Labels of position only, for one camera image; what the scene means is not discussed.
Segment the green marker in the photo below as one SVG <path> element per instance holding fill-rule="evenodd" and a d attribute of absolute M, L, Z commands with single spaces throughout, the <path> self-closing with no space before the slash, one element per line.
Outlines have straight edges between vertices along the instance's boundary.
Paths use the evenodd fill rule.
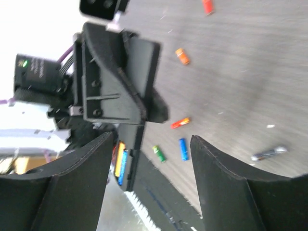
<path fill-rule="evenodd" d="M 166 158 L 165 158 L 164 154 L 162 153 L 162 151 L 159 150 L 158 146 L 154 146 L 153 147 L 153 151 L 158 156 L 160 162 L 163 163 L 163 162 L 166 161 Z"/>

